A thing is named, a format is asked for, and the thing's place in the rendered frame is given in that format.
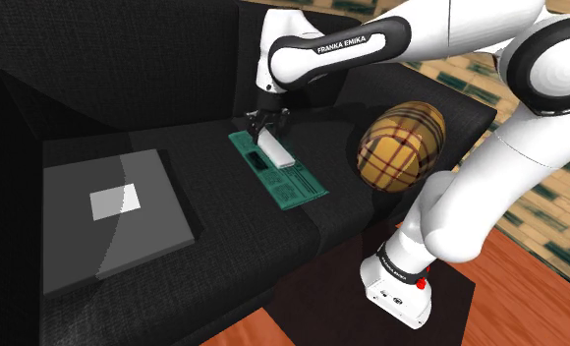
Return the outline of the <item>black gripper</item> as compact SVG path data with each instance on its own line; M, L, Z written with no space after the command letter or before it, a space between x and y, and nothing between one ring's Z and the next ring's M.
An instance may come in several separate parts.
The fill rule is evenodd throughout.
M285 133L289 109L279 93L261 91L257 96L256 109L246 116L247 131L254 144L258 141L261 126L272 125L272 136L277 140Z

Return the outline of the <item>white remote control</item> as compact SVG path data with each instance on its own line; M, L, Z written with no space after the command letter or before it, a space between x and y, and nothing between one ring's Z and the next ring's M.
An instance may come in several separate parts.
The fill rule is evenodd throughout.
M290 152L266 128L260 130L257 146L277 169L288 168L296 163Z

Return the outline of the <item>yellow plaid cushion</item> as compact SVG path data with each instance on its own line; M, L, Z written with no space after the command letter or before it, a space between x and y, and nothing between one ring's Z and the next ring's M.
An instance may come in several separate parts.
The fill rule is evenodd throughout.
M379 116L362 136L357 168L370 187L403 192L424 179L446 142L443 115L422 101L398 104Z

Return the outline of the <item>black fabric sofa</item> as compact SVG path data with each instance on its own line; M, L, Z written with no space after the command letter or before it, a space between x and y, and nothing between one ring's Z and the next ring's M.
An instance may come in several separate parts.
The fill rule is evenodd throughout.
M400 64L285 94L285 139L327 195L284 211L230 142L257 104L266 6L241 0L0 0L0 346L196 346L286 274L405 212L356 167L358 142L409 100L446 123L453 168L495 111ZM158 150L196 242L60 297L38 291L42 171Z

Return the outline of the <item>dark robot stand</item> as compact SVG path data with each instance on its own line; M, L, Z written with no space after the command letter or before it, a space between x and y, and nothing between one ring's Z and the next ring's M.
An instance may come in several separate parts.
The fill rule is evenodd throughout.
M295 346L461 346L476 284L449 264L430 266L431 312L417 330L367 299L361 262L395 230L376 224L279 279L264 308Z

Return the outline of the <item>grey flat box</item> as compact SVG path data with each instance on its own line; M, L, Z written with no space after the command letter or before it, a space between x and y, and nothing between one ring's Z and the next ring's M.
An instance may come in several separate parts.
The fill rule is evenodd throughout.
M44 169L42 221L46 297L195 240L155 149Z

